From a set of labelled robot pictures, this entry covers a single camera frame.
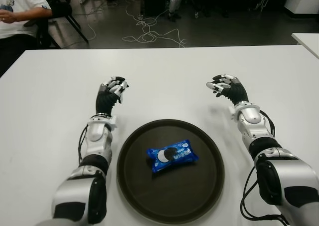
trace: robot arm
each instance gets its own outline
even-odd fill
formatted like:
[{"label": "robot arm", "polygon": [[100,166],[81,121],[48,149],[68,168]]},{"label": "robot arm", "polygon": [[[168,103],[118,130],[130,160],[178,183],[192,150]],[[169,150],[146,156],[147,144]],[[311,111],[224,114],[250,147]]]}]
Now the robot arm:
[{"label": "robot arm", "polygon": [[254,160],[262,199],[275,205],[291,226],[319,226],[319,180],[313,169],[279,145],[238,78],[218,75],[206,85],[235,105],[233,117]]},{"label": "robot arm", "polygon": [[38,226],[86,226],[100,223],[106,215],[106,175],[112,159],[111,131],[116,127],[112,107],[123,101],[129,87],[124,78],[112,77],[102,83],[96,99],[96,115],[83,131],[87,144],[80,164],[60,185],[52,202],[53,220]]}]

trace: black robotic glove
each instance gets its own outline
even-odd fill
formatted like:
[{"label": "black robotic glove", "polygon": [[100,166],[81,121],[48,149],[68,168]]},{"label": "black robotic glove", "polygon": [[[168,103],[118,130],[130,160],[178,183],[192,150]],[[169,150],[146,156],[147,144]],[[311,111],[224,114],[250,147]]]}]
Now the black robotic glove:
[{"label": "black robotic glove", "polygon": [[96,98],[96,113],[104,113],[111,116],[112,108],[117,101],[123,102],[122,93],[129,87],[124,78],[116,76],[100,85]]},{"label": "black robotic glove", "polygon": [[212,82],[207,82],[206,86],[217,93],[216,97],[221,95],[227,97],[234,105],[241,101],[249,101],[244,86],[239,79],[232,75],[217,75]]}]

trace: white t-shirt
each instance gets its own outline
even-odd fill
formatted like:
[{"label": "white t-shirt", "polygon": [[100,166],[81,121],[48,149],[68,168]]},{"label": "white t-shirt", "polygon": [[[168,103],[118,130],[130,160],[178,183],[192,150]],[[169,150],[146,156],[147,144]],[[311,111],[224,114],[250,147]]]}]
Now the white t-shirt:
[{"label": "white t-shirt", "polygon": [[[33,9],[35,7],[43,7],[51,9],[46,0],[0,0],[0,9],[12,12],[22,12]],[[26,21],[14,22],[11,24],[0,21],[0,39],[8,38],[16,34],[28,34],[36,36],[36,26],[24,27]]]}]

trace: black round tray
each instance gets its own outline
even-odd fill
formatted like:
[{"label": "black round tray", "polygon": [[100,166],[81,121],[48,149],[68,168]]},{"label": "black round tray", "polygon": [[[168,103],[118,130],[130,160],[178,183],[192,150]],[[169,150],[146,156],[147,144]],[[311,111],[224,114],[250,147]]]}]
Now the black round tray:
[{"label": "black round tray", "polygon": [[[199,157],[195,163],[152,173],[149,148],[189,140]],[[138,128],[124,143],[117,179],[130,205],[143,216],[164,224],[183,224],[204,215],[218,200],[224,164],[212,139],[196,126],[179,120],[157,120]]]}]

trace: blue snack package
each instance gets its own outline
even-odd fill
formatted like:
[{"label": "blue snack package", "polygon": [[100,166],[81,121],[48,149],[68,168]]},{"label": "blue snack package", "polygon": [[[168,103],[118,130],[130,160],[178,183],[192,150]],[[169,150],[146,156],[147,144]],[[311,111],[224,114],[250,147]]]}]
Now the blue snack package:
[{"label": "blue snack package", "polygon": [[196,162],[198,160],[198,156],[193,152],[189,140],[183,140],[162,149],[148,149],[146,153],[153,160],[153,173],[171,165]]}]

